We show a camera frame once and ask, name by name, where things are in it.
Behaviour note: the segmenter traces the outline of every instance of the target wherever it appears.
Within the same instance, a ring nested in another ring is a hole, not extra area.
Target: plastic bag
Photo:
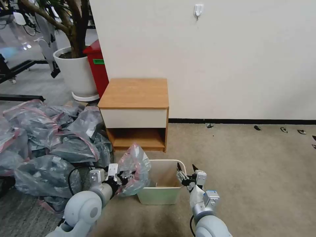
[[[81,113],[82,111],[84,111],[84,109],[86,107],[81,102],[78,102],[78,101],[75,101],[75,100],[68,101],[65,106],[77,107],[78,108],[78,113]]]
[[[31,159],[49,154],[48,148],[36,145],[31,140],[28,140],[28,147],[29,147],[29,150],[31,151],[31,157],[30,157]]]
[[[128,183],[118,190],[119,196],[131,196],[137,194],[142,188],[149,186],[149,170],[151,169],[150,161],[137,144],[133,144],[118,162],[119,171],[123,171],[122,176],[131,174],[135,175]]]
[[[15,187],[33,196],[71,198],[67,178],[73,165],[55,155],[45,155],[22,163],[15,171]],[[74,193],[81,191],[78,170],[70,177]]]
[[[57,114],[51,117],[51,119],[56,121],[56,123],[59,124],[62,128],[67,127],[69,124],[73,122],[73,118],[65,112]]]
[[[5,150],[19,154],[24,160],[29,158],[28,137],[23,128],[14,128],[0,134],[0,154]]]
[[[68,201],[69,201],[68,198],[63,198],[63,197],[42,197],[38,201],[38,203],[40,206],[44,207],[47,211],[62,218],[64,214],[64,209]]]
[[[39,146],[51,148],[60,143],[60,138],[56,136],[60,125],[38,108],[25,107],[17,111],[9,122],[24,128],[29,139]]]
[[[0,134],[5,134],[12,131],[10,123],[2,116],[0,116]]]
[[[43,111],[47,116],[53,117],[58,114],[64,113],[66,115],[69,115],[71,117],[77,117],[78,114],[78,106],[72,107],[72,106],[42,106],[39,108],[41,111]]]
[[[112,144],[107,138],[102,136],[100,133],[97,133],[93,143],[100,153],[100,159],[95,163],[95,165],[106,167],[114,161],[114,159],[112,159],[114,157],[111,157]]]
[[[50,151],[50,154],[55,154],[62,157],[64,160],[72,163],[80,162],[97,162],[100,154],[89,138],[84,138],[73,132],[60,132],[62,143]]]
[[[18,114],[22,109],[25,108],[37,108],[42,111],[46,116],[53,117],[58,114],[64,113],[71,117],[77,117],[78,113],[82,111],[80,103],[73,103],[72,106],[47,106],[42,101],[38,99],[29,100],[18,104],[8,110],[3,112],[4,117],[7,120],[11,120]]]
[[[19,154],[13,151],[3,151],[0,153],[0,176],[13,176],[14,169],[24,161]]]
[[[88,137],[92,138],[97,125],[102,122],[103,119],[99,108],[88,106],[79,114],[78,118],[67,127],[67,129],[75,133],[86,134]]]
[[[29,100],[3,111],[3,116],[10,121],[24,108],[40,108],[42,106],[44,106],[44,103],[39,99]]]

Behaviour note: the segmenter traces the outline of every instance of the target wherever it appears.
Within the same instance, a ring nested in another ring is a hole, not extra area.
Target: soil
[[[70,59],[71,58],[71,52],[67,52],[67,53],[61,54],[61,55],[59,55],[59,58]]]

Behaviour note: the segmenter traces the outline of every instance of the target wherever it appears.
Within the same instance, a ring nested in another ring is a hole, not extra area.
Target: wooden tabletop
[[[100,109],[167,109],[167,79],[113,78],[100,102]]]

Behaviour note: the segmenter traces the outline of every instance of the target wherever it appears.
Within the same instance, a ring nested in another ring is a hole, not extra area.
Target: black object on floor
[[[0,190],[0,198],[2,198],[9,191],[9,189],[15,185],[15,179],[10,176],[0,176],[0,180],[2,180]]]
[[[212,128],[212,127],[214,127],[214,125],[212,125],[212,124],[210,124],[210,123],[207,123],[207,124],[206,124],[206,127],[207,127],[207,128]]]
[[[285,127],[280,127],[281,131],[284,132],[284,133],[288,133],[288,131],[286,130]]]
[[[34,64],[48,64],[48,62],[45,60],[26,60],[12,68],[9,68],[5,63],[4,57],[0,54],[0,84],[7,80],[15,80],[15,76],[17,74],[23,72]],[[55,78],[59,72],[59,68],[55,68],[51,73],[52,77]],[[41,101],[45,100],[41,95],[0,94],[0,100],[6,101],[28,101],[32,99],[40,99]]]
[[[298,129],[297,131],[299,132],[299,134],[306,135],[306,131],[305,130]]]
[[[253,126],[253,128],[254,128],[255,130],[257,130],[257,131],[261,131],[261,128],[259,128],[258,125]]]

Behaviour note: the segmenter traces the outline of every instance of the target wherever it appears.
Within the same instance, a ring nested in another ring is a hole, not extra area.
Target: white wall
[[[170,118],[316,119],[315,0],[90,3],[109,78],[168,78]]]

